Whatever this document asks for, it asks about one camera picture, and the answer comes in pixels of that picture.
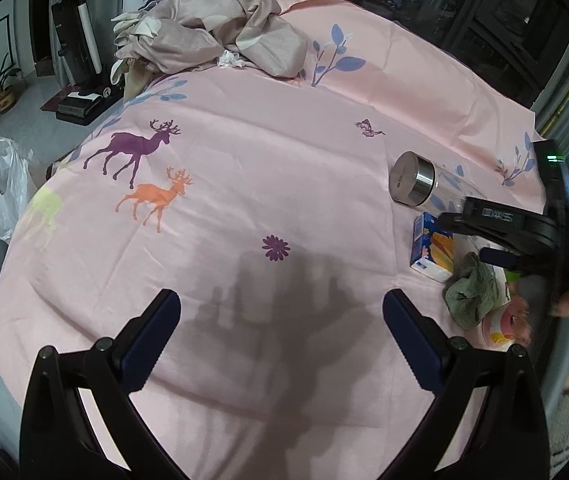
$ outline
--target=bottle lid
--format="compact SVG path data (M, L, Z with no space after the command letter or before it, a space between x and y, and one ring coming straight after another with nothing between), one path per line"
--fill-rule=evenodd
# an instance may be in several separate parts
M435 183L435 167L414 152L399 156L389 173L389 192L395 202L411 207L423 204Z

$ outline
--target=pink bed sheet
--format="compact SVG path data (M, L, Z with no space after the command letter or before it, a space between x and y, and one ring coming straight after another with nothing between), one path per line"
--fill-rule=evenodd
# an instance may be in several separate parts
M309 38L296 80L165 78L36 195L0 277L0 374L22 403L39 348L115 336L171 288L182 320L132 399L191 478L375 479L432 400L383 322L383 295L401 287L459 333L442 285L408 267L417 213L392 203L389 167L412 150L490 200L540 210L534 117L359 7L279 2Z

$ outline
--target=tissue box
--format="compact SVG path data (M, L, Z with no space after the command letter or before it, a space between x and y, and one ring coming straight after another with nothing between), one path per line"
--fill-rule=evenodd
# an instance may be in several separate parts
M443 283L453 275L453 233L438 229L438 219L422 213L413 223L411 268Z

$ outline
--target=white tissue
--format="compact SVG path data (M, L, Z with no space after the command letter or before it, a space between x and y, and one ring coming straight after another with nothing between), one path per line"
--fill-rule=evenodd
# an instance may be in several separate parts
M229 66L243 67L244 61L240 59L240 54L235 54L230 50L225 50L220 57L218 57L218 66L226 68Z

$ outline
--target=screw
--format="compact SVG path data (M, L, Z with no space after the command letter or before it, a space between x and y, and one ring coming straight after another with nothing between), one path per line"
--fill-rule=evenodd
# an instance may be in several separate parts
M42 348L42 350L40 350L40 353L38 354L42 359L46 359L47 357L50 357L53 354L53 347L51 345L47 345L44 348Z
M114 340L110 337L103 337L96 341L96 348L101 352L108 350L113 345Z
M522 345L515 344L511 346L511 351L517 355L517 357L524 357L526 355L526 348Z
M456 350L464 350L469 346L469 343L466 339L460 336L455 336L449 339L451 346Z

